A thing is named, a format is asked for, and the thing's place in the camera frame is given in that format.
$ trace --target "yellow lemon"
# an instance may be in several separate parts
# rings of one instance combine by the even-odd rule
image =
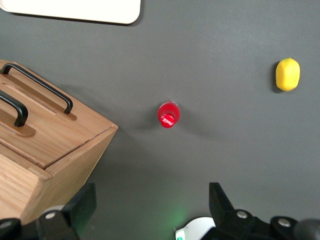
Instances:
[[[288,92],[298,86],[300,78],[299,63],[292,58],[281,60],[275,70],[276,86]]]

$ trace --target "dark gray table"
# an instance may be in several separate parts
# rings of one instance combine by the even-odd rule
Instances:
[[[208,216],[209,182],[264,221],[320,216],[320,1],[142,2],[132,25],[0,11],[0,58],[119,125],[89,181],[82,239],[171,240]],[[299,86],[275,67],[300,63]],[[162,101],[180,122],[164,129]]]

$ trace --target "white base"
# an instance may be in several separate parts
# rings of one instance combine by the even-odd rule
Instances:
[[[175,231],[175,240],[201,240],[211,229],[216,227],[212,217],[198,217],[184,228]]]
[[[0,0],[4,11],[47,17],[131,24],[141,0]]]

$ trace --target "wooden edge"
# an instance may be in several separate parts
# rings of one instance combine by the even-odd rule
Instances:
[[[10,159],[12,162],[16,163],[20,167],[30,171],[41,180],[48,180],[52,178],[52,174],[34,165],[32,162],[28,161],[24,157],[20,156],[19,154],[2,144],[0,144],[0,153],[2,156],[6,157],[7,159]]]
[[[113,125],[88,143],[49,166],[50,180],[39,180],[20,220],[22,224],[38,218],[49,207],[65,205],[85,184],[115,135]]]
[[[0,166],[0,219],[19,218],[39,177],[4,155],[0,155]]]

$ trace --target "black metal handle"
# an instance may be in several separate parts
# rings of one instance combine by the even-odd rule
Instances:
[[[28,109],[25,105],[19,102],[17,99],[13,98],[12,96],[6,94],[4,91],[0,90],[0,99],[10,106],[14,107],[18,113],[18,117],[16,118],[14,125],[16,127],[22,127],[25,125],[27,118],[28,118]]]
[[[52,86],[50,86],[49,84],[47,84],[44,81],[42,81],[41,79],[39,79],[38,77],[33,75],[31,72],[26,71],[25,69],[23,69],[19,65],[16,65],[16,64],[13,64],[13,63],[7,63],[1,69],[1,74],[8,74],[11,68],[14,68],[15,70],[19,71],[20,73],[22,73],[23,75],[27,76],[31,80],[35,81],[37,84],[40,84],[45,89],[49,90],[53,94],[55,94],[58,97],[62,98],[66,102],[66,109],[64,110],[64,113],[65,114],[69,114],[71,112],[71,109],[72,109],[74,104],[73,104],[73,102],[71,101],[71,99],[69,97],[64,95],[62,92],[59,92],[58,90],[54,89]]]

